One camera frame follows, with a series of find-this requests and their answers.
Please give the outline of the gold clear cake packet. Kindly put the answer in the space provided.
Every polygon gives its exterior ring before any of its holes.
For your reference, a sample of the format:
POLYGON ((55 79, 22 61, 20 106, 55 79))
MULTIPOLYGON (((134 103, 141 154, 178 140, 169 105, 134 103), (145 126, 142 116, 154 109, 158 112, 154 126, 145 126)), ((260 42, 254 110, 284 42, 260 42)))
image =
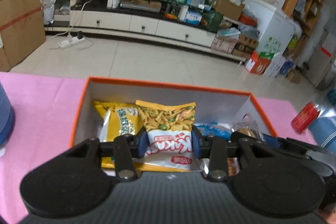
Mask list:
POLYGON ((233 132, 237 131, 249 137, 255 138, 257 140, 264 141, 263 134, 259 130, 259 127, 256 121, 248 120, 248 119, 235 121, 232 124, 231 128, 233 132))

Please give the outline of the yellow egg cake packet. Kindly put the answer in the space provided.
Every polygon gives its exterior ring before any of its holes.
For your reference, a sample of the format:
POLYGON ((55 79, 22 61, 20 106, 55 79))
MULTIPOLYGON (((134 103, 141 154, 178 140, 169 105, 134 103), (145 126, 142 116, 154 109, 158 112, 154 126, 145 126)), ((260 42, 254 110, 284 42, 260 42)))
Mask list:
POLYGON ((132 103, 92 101, 103 119, 98 134, 100 142, 110 142, 121 135, 136 135, 143 123, 138 108, 132 103))

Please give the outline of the yellow kaka fries packet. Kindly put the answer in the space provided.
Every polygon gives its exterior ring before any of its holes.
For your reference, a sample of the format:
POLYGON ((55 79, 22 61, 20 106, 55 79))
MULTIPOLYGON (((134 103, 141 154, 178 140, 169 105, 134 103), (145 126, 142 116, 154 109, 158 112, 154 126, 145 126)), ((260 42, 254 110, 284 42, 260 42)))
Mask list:
POLYGON ((192 127, 196 103, 165 106, 141 100, 135 102, 149 145, 136 161, 140 171, 190 172, 199 169, 193 155, 192 127))

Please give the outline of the blue cookie packet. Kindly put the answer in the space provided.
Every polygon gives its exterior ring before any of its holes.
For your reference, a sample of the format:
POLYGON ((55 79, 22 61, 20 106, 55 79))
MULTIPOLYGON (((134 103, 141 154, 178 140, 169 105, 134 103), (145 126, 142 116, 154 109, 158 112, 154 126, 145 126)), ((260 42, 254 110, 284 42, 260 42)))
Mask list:
POLYGON ((195 126, 203 136, 218 136, 230 140, 232 129, 227 123, 197 123, 195 126))

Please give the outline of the red soda can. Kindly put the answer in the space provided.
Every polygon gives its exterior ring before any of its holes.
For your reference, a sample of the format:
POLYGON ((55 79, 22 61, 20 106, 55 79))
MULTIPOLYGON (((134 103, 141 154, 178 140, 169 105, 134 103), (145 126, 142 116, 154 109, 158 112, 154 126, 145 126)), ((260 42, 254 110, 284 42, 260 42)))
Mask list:
POLYGON ((303 133, 319 116, 321 107, 315 102, 308 102, 291 121, 291 126, 298 134, 303 133))

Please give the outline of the pink flowered tablecloth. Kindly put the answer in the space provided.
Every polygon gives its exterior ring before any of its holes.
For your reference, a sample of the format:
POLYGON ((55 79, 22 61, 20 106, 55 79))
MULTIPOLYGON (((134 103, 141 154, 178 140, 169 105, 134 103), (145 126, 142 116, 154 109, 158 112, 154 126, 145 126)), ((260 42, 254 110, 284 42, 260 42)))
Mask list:
POLYGON ((1 73, 1 84, 15 112, 15 125, 1 157, 1 217, 18 223, 27 210, 19 194, 26 173, 70 148, 76 137, 91 138, 92 100, 162 105, 197 104, 219 116, 250 114, 273 136, 314 144, 307 131, 296 133, 296 111, 287 101, 256 98, 250 92, 150 81, 89 77, 86 80, 19 73, 1 73))

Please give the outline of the blue thermos jug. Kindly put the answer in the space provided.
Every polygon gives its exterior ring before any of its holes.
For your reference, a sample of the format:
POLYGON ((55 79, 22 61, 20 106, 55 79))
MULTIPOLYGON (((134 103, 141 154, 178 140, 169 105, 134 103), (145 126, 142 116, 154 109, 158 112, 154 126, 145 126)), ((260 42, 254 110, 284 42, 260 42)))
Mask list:
POLYGON ((15 111, 11 102, 0 84, 1 105, 0 105, 0 145, 1 148, 6 145, 15 125, 15 111))

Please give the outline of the white chest freezer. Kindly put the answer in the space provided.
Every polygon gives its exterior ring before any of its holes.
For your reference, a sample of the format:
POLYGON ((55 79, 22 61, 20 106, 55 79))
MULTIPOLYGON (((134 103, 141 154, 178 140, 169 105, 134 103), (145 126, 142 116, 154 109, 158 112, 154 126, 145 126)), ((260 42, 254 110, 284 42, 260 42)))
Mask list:
POLYGON ((280 8, 262 0, 251 1, 249 10, 256 16, 260 32, 256 51, 283 54, 294 35, 294 21, 280 8))

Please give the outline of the white power strip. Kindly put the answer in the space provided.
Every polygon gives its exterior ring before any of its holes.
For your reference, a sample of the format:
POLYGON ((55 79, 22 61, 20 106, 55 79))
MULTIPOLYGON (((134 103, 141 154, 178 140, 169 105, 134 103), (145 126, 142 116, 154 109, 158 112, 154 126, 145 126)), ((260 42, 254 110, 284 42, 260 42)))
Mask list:
POLYGON ((84 42, 85 42, 85 38, 79 39, 78 37, 72 37, 71 41, 69 41, 69 39, 65 39, 61 42, 58 42, 58 46, 61 50, 65 50, 67 48, 77 46, 77 45, 82 44, 84 42))

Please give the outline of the white tv cabinet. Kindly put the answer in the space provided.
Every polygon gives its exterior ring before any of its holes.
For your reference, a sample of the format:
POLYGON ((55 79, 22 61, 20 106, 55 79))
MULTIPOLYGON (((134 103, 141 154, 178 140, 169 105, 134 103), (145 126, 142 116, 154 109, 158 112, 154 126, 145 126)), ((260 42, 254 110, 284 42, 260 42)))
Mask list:
POLYGON ((108 9, 108 0, 80 0, 71 6, 70 14, 45 26, 47 32, 73 31, 85 34, 109 35, 151 43, 161 43, 210 53, 234 61, 245 62, 245 57, 212 48, 215 32, 202 25, 192 25, 169 19, 160 12, 155 14, 123 8, 108 9))

